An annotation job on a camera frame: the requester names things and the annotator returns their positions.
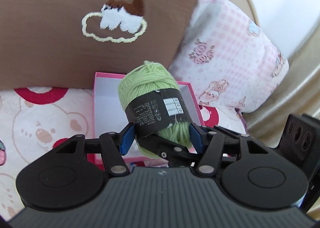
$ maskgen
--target purple string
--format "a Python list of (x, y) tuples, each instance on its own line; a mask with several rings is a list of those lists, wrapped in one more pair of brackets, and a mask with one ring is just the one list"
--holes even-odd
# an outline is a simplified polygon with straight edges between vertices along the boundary
[(240, 120), (241, 120), (241, 122), (242, 122), (242, 124), (244, 126), (245, 133), (247, 133), (247, 129), (248, 129), (247, 123), (245, 122), (240, 110), (238, 108), (235, 108), (235, 110), (236, 110), (236, 112), (237, 112), (237, 114), (238, 114), (238, 116), (239, 116), (239, 118), (240, 118)]

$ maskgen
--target brown fabric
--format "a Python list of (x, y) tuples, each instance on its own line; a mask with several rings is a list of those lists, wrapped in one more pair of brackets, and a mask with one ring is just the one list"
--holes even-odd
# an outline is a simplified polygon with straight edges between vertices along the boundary
[[(168, 67), (197, 0), (0, 0), (0, 89), (31, 86), (92, 88), (95, 72), (128, 73), (144, 60)], [(105, 3), (132, 8), (148, 26), (132, 43), (98, 42), (82, 34), (81, 21)], [(133, 35), (100, 29), (99, 37)]]

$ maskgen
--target white embroidery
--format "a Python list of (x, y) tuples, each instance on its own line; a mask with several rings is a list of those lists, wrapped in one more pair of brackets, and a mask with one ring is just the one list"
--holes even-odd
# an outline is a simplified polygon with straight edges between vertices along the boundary
[(106, 29), (108, 27), (109, 30), (114, 30), (120, 25), (121, 31), (134, 34), (139, 30), (141, 21), (143, 20), (143, 16), (132, 15), (128, 13), (124, 7), (111, 8), (104, 4), (101, 13), (101, 29)]
[(88, 33), (86, 31), (86, 29), (87, 29), (87, 19), (89, 17), (93, 17), (93, 16), (102, 17), (101, 23), (100, 23), (100, 28), (101, 29), (105, 29), (105, 28), (108, 27), (110, 30), (113, 30), (113, 29), (117, 28), (118, 25), (120, 24), (120, 29), (122, 31), (124, 31), (124, 32), (125, 31), (129, 31), (129, 29), (132, 32), (137, 27), (137, 25), (136, 25), (137, 20), (135, 20), (135, 18), (133, 18), (133, 19), (130, 19), (130, 20), (127, 19), (126, 21), (124, 21), (123, 18), (125, 17), (125, 15), (123, 15), (123, 13), (122, 13), (122, 17), (121, 16), (111, 16), (110, 13), (109, 13), (108, 16), (104, 16), (104, 14), (102, 12), (91, 12), (91, 13), (85, 15), (84, 18), (82, 19), (82, 34), (84, 36), (86, 36), (86, 37), (92, 37), (94, 40), (99, 41), (99, 42), (108, 42), (108, 41), (110, 41), (110, 42), (113, 42), (113, 43), (131, 43), (133, 41), (136, 41), (136, 39), (139, 36), (144, 34), (146, 29), (147, 29), (147, 26), (148, 26), (147, 21), (145, 21), (142, 16), (140, 16), (140, 17), (139, 16), (135, 16), (135, 17), (141, 18), (140, 24), (139, 24), (139, 27), (141, 26), (141, 30), (139, 32), (136, 32), (139, 29), (139, 27), (138, 27), (137, 30), (135, 31), (136, 33), (134, 34), (133, 37), (131, 37), (131, 38), (120, 37), (120, 38), (115, 39), (115, 38), (113, 38), (111, 36), (108, 36), (108, 37), (102, 38), (102, 37), (96, 36), (94, 33)]

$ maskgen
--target pink checkered fabric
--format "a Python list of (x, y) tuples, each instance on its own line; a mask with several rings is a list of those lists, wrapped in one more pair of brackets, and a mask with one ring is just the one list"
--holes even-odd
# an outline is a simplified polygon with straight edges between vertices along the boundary
[(190, 82), (200, 105), (256, 110), (281, 83), (288, 61), (228, 0), (198, 0), (169, 71)]

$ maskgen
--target blue gripper pad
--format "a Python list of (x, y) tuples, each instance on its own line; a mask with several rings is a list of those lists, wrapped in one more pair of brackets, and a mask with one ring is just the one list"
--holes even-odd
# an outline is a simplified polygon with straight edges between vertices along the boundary
[(192, 124), (189, 125), (189, 135), (190, 135), (191, 143), (195, 148), (196, 152), (198, 154), (204, 153), (204, 146), (202, 143), (201, 135)]
[(120, 154), (122, 156), (126, 155), (136, 137), (136, 132), (134, 125), (132, 125), (126, 133), (123, 135), (121, 145), (120, 145)]

